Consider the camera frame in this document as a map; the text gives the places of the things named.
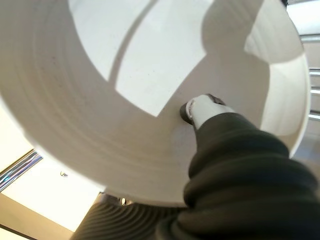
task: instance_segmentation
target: metal railing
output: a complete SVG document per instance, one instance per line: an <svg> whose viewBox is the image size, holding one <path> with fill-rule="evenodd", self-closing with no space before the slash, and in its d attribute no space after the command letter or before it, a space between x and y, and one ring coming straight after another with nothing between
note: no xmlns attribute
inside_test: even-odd
<svg viewBox="0 0 320 240"><path fill-rule="evenodd" d="M6 169L0 172L0 192L12 184L22 174L32 168L42 158L34 149L20 157Z"/></svg>

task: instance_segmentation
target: dark sleeve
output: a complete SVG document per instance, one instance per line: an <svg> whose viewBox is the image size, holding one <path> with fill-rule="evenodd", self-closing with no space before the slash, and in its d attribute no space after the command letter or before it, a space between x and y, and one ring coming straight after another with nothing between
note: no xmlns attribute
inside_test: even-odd
<svg viewBox="0 0 320 240"><path fill-rule="evenodd" d="M162 221L157 239L320 239L317 180L275 136L223 113L196 141L183 193L189 209Z"/></svg>

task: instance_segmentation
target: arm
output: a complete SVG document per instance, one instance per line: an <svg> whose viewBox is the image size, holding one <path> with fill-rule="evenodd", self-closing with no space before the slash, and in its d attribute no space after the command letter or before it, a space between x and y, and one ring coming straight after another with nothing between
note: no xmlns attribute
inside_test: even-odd
<svg viewBox="0 0 320 240"><path fill-rule="evenodd" d="M201 106L189 117L192 108ZM200 115L192 116L189 210L161 222L158 239L319 239L317 180L287 147L238 113Z"/></svg>

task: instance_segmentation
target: black ribbed fabric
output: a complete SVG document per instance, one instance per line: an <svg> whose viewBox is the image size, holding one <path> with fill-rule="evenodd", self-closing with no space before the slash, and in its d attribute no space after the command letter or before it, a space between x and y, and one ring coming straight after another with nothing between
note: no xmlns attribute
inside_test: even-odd
<svg viewBox="0 0 320 240"><path fill-rule="evenodd" d="M181 208L94 204L70 240L153 240L156 224Z"/></svg>
<svg viewBox="0 0 320 240"><path fill-rule="evenodd" d="M184 189L189 209L162 221L158 240L320 239L317 180L275 136L222 113L196 140Z"/></svg>

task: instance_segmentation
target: ribbed texture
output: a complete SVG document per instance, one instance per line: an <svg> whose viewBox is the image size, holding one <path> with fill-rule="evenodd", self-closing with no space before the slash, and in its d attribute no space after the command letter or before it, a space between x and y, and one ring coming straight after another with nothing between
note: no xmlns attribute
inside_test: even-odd
<svg viewBox="0 0 320 240"><path fill-rule="evenodd" d="M71 240L151 240L156 224L181 209L143 204L96 203Z"/></svg>
<svg viewBox="0 0 320 240"><path fill-rule="evenodd" d="M196 138L190 208L162 221L158 240L320 239L317 180L280 140L237 113L209 119Z"/></svg>

